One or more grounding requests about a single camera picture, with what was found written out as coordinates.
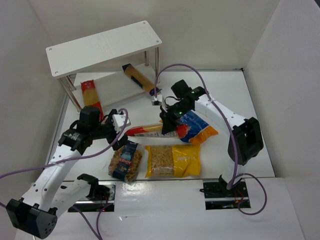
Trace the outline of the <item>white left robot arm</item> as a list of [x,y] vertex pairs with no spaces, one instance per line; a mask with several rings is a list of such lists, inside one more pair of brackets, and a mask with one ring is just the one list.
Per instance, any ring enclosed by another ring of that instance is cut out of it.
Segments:
[[62,188],[66,176],[78,160],[91,159],[127,141],[123,131],[130,125],[128,111],[112,109],[102,117],[98,107],[86,106],[70,127],[62,133],[54,155],[30,189],[5,206],[12,225],[41,240],[54,230],[58,218],[77,201],[87,198],[107,200],[109,188],[98,178],[82,173],[71,185]]

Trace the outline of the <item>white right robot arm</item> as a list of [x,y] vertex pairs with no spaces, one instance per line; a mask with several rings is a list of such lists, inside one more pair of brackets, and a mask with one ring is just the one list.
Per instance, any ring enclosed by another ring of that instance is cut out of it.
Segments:
[[171,90],[178,101],[160,108],[162,134],[176,130],[181,124],[181,117],[190,111],[202,114],[218,125],[229,134],[227,152],[233,161],[229,173],[222,174],[220,178],[226,183],[227,190],[233,189],[245,175],[241,166],[245,166],[264,148],[259,121],[254,117],[245,118],[228,109],[214,99],[204,87],[192,89],[184,80],[180,80]]

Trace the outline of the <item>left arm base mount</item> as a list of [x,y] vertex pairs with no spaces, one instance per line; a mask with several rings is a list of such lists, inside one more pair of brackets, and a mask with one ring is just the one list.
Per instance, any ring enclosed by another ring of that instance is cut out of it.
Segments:
[[83,213],[98,213],[114,212],[115,210],[115,196],[116,196],[116,182],[115,181],[100,181],[101,190],[95,194],[93,199],[84,197],[77,201],[73,207],[68,209],[69,213],[75,213],[77,208]]

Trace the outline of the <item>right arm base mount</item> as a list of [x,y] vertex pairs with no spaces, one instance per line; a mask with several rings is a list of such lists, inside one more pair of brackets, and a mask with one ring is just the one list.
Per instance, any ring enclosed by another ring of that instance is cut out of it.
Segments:
[[241,209],[250,209],[250,199],[247,185],[241,180],[231,190],[226,189],[226,184],[217,179],[205,180],[203,187],[199,190],[203,193],[206,210],[229,210],[237,209],[240,203]]

